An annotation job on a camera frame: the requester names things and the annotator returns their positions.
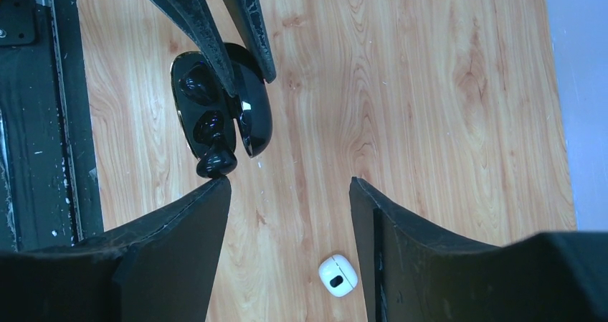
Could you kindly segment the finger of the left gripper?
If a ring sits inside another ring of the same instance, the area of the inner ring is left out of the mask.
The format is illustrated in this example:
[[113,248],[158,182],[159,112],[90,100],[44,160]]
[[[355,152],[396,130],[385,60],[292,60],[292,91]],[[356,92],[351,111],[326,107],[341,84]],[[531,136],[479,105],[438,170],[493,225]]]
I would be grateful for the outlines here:
[[266,82],[276,77],[276,68],[270,47],[260,0],[222,0],[247,50],[253,55]]
[[150,0],[199,48],[212,74],[234,97],[234,71],[206,0]]

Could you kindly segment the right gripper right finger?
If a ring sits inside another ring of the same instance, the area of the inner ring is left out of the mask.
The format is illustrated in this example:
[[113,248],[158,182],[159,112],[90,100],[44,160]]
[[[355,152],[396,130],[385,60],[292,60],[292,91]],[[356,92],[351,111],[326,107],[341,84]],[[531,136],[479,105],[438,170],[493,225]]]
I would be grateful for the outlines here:
[[370,321],[605,321],[607,234],[540,232],[504,247],[449,231],[353,178]]

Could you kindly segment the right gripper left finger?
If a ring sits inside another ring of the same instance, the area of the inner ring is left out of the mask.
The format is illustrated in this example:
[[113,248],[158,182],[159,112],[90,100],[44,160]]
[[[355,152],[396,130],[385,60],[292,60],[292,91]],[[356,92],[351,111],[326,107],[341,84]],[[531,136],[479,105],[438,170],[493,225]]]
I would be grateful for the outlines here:
[[1,253],[3,321],[204,321],[232,188],[213,179],[72,246]]

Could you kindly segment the white earbud charging case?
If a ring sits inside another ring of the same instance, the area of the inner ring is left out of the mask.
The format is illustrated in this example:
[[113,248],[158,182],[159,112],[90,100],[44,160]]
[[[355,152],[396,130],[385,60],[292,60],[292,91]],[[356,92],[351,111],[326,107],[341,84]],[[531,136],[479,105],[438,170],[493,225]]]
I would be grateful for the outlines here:
[[359,282],[353,265],[340,254],[325,259],[318,268],[318,275],[327,291],[337,298],[348,295]]

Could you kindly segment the black earbud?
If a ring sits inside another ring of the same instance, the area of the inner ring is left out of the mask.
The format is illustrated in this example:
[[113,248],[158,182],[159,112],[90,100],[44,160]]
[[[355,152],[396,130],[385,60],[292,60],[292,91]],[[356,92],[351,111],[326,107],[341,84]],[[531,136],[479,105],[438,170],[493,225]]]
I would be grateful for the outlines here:
[[224,116],[219,110],[208,110],[194,127],[194,140],[207,147],[196,166],[197,174],[203,178],[226,176],[237,166],[237,158],[228,144],[224,124]]
[[179,87],[188,99],[200,105],[212,105],[219,99],[215,80],[209,68],[202,63],[194,64],[180,78]]

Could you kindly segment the black earbud charging case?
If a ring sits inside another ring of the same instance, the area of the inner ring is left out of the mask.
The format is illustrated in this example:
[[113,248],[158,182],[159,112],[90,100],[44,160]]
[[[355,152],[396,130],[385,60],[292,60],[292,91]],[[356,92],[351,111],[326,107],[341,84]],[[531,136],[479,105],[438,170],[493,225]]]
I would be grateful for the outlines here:
[[[170,71],[178,119],[195,158],[207,150],[205,145],[194,140],[194,127],[208,110],[219,110],[224,116],[224,132],[231,149],[235,150],[239,136],[248,156],[254,158],[268,147],[272,138],[272,111],[265,81],[253,55],[245,47],[229,42],[224,46],[234,70],[236,95],[229,96],[220,86],[201,52],[181,53],[173,60]],[[179,87],[180,78],[196,63],[206,65],[215,80],[219,93],[215,104],[204,106],[195,103]]]

